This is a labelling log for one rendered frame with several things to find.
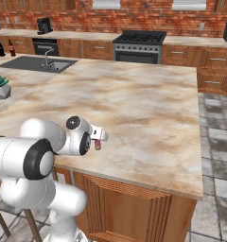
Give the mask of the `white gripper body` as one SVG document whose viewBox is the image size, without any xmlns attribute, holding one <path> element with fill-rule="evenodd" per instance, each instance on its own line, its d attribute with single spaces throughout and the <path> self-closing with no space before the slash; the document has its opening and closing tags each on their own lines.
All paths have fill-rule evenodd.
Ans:
<svg viewBox="0 0 227 242">
<path fill-rule="evenodd" d="M 92 125 L 92 133 L 90 135 L 92 140 L 100 140 L 100 141 L 107 141 L 109 138 L 109 134 L 101 127 L 97 127 Z"/>
</svg>

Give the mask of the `dark grey sink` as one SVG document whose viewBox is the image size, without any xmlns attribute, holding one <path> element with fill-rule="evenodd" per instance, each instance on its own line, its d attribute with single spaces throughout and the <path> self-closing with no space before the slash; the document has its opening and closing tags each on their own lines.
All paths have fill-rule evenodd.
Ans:
<svg viewBox="0 0 227 242">
<path fill-rule="evenodd" d="M 2 63 L 0 64 L 0 67 L 59 74 L 75 63 L 77 63 L 76 60 L 57 59 L 49 59 L 48 63 L 45 63 L 45 58 L 22 56 Z"/>
</svg>

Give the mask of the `brown bottle with red label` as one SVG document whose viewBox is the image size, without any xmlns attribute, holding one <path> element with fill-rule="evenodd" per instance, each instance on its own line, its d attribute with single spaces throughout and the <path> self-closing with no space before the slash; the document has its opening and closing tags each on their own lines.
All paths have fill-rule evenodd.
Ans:
<svg viewBox="0 0 227 242">
<path fill-rule="evenodd" d="M 14 49 L 14 46 L 13 46 L 11 40 L 9 40 L 9 52 L 10 52 L 10 55 L 11 55 L 12 57 L 15 57 L 15 56 L 16 56 L 16 54 L 15 54 L 15 49 Z"/>
</svg>

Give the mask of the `wooden island cupboard panel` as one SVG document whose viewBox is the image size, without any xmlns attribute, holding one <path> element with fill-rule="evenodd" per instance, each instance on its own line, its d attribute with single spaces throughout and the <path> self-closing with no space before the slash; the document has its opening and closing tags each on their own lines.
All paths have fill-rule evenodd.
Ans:
<svg viewBox="0 0 227 242">
<path fill-rule="evenodd" d="M 96 242 L 184 242 L 197 202 L 56 167 L 53 177 L 82 189 L 79 228 Z"/>
</svg>

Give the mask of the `wooden base cupboards run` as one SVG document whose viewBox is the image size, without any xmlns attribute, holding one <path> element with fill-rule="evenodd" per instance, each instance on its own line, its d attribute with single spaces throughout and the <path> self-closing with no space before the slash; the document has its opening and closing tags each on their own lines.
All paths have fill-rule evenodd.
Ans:
<svg viewBox="0 0 227 242">
<path fill-rule="evenodd" d="M 165 44 L 161 64 L 196 67 L 200 93 L 227 95 L 227 48 Z"/>
<path fill-rule="evenodd" d="M 3 45 L 6 53 L 9 52 L 9 41 L 12 42 L 16 54 L 34 54 L 34 45 L 31 38 L 22 36 L 0 36 L 0 43 Z"/>
<path fill-rule="evenodd" d="M 107 41 L 57 39 L 59 55 L 68 58 L 112 61 L 114 45 Z"/>
</svg>

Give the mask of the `silver tap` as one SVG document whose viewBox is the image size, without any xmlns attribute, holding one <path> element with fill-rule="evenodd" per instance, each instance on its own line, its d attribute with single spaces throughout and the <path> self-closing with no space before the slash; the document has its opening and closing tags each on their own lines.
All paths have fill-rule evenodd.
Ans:
<svg viewBox="0 0 227 242">
<path fill-rule="evenodd" d="M 52 48 L 52 47 L 45 47 L 44 48 L 46 51 L 45 51 L 45 53 L 44 53 L 44 63 L 42 64 L 42 68 L 45 68 L 45 67 L 48 67 L 49 66 L 49 64 L 48 64 L 48 58 L 47 58 L 47 55 L 49 54 L 49 53 L 51 53 L 51 52 L 54 52 L 54 48 Z"/>
</svg>

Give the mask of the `black and silver stove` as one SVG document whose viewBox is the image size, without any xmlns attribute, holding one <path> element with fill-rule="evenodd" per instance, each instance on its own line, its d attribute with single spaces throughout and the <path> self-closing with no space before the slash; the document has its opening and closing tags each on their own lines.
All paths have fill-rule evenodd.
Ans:
<svg viewBox="0 0 227 242">
<path fill-rule="evenodd" d="M 124 30 L 113 40 L 113 59 L 160 64 L 165 37 L 165 31 Z"/>
</svg>

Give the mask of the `black dishwasher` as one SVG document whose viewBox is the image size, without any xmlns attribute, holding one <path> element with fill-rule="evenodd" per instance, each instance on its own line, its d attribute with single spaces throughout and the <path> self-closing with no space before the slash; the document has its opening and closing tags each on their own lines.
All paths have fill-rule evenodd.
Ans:
<svg viewBox="0 0 227 242">
<path fill-rule="evenodd" d="M 58 57 L 59 49 L 56 39 L 33 38 L 32 41 L 36 55 L 44 55 L 46 51 L 53 49 L 49 55 Z"/>
</svg>

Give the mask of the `green plant in grey pot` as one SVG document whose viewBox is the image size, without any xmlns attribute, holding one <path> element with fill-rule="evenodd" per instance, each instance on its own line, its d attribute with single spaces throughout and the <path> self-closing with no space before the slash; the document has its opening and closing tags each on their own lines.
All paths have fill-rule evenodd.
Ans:
<svg viewBox="0 0 227 242">
<path fill-rule="evenodd" d="M 9 80 L 0 76 L 0 100 L 10 97 L 11 87 Z"/>
</svg>

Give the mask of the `wooden stool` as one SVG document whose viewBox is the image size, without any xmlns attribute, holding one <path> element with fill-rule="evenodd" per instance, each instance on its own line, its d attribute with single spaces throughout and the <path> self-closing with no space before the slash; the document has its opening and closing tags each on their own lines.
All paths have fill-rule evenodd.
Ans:
<svg viewBox="0 0 227 242">
<path fill-rule="evenodd" d="M 0 242 L 43 242 L 51 231 L 48 216 L 47 209 L 14 208 L 0 196 Z"/>
</svg>

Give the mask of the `black coffee machine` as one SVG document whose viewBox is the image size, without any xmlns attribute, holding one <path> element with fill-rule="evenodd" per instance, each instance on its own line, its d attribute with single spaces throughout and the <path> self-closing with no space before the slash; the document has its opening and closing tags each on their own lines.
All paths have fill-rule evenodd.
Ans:
<svg viewBox="0 0 227 242">
<path fill-rule="evenodd" d="M 40 18 L 37 20 L 38 25 L 38 35 L 43 35 L 49 32 L 53 31 L 53 28 L 51 27 L 51 21 L 49 18 Z"/>
</svg>

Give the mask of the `white window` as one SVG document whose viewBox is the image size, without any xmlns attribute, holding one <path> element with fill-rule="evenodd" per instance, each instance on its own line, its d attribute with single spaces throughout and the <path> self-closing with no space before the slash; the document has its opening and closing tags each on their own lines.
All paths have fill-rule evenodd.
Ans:
<svg viewBox="0 0 227 242">
<path fill-rule="evenodd" d="M 93 0 L 93 9 L 121 9 L 121 0 Z"/>
<path fill-rule="evenodd" d="M 206 10 L 206 0 L 173 0 L 173 10 Z"/>
</svg>

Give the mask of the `wooden wall cupboards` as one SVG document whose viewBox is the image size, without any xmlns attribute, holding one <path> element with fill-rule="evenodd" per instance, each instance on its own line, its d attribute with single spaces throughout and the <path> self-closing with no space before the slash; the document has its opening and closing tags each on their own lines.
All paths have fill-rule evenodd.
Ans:
<svg viewBox="0 0 227 242">
<path fill-rule="evenodd" d="M 227 14 L 227 0 L 216 0 L 215 12 Z"/>
<path fill-rule="evenodd" d="M 75 0 L 0 0 L 0 10 L 71 10 Z"/>
</svg>

